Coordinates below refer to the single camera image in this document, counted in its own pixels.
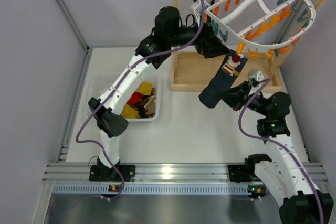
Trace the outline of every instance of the snowman pattern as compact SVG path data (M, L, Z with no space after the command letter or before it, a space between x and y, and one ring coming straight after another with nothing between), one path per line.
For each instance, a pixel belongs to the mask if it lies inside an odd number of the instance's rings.
M228 60L226 61L226 63L224 65L222 65L222 70L227 73L230 76L233 75L238 75L237 71L235 71L236 67L238 67L240 65L240 60L243 58L244 56L242 54L237 54L232 56L229 56Z

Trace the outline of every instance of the yellow cloth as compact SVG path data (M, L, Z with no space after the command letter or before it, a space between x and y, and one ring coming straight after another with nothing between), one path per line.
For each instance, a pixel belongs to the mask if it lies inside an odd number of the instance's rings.
M148 82L143 82L140 86L136 89L136 92L139 92L143 95L151 95L152 92L152 84Z
M134 119L138 118L139 112L132 109L128 104L122 109L121 116L123 118Z

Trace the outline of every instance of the table surface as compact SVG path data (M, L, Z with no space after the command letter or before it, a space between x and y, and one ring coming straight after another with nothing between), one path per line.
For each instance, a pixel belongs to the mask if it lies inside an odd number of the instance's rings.
M87 117L88 90L98 75L121 73L134 54L134 47L95 48L83 88L70 141L67 162L89 162L99 155L99 147L78 144L76 134ZM120 159L123 163L231 163L243 162L250 154L267 153L262 141L245 137L238 128L240 112L224 102L208 109L197 92L170 91L171 58L155 73L162 82L162 101L158 118L152 122L130 122L121 135ZM247 110L243 117L246 132L257 135L257 120L262 118ZM293 112L286 117L293 145L302 162L308 157ZM96 121L91 120L81 140L99 140Z

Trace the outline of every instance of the wooden shelf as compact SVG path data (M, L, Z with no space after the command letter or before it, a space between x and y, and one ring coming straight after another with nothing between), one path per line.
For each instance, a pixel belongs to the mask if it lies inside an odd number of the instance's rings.
M249 55L241 74L236 79L232 87L237 86L247 80L247 74L251 69L259 69L265 78L269 78L269 68L274 62L275 56L266 60L265 54L259 54L257 60L251 59ZM205 59L196 52L179 52L173 55L172 65L172 91L201 92L216 75L223 62L224 56L212 59ZM265 93L274 93L282 90L279 71L273 76L272 81L264 89Z

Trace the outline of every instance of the wall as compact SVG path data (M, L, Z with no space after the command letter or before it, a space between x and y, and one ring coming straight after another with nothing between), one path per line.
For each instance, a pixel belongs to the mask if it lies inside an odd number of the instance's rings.
M283 66L304 138L314 161L322 162L336 192L336 0L328 0L316 22Z
M65 2L85 40L92 46L138 45L150 33L159 10L173 4L172 0L65 0ZM183 21L185 16L191 13L191 4L192 0L180 0L179 9ZM259 18L259 9L259 7L249 9L247 17ZM245 19L241 18L237 22L244 23ZM265 33L260 37L260 41L274 42L276 35L277 31L274 30ZM227 43L237 42L229 38Z
M30 223L84 51L54 0L0 5L0 222Z

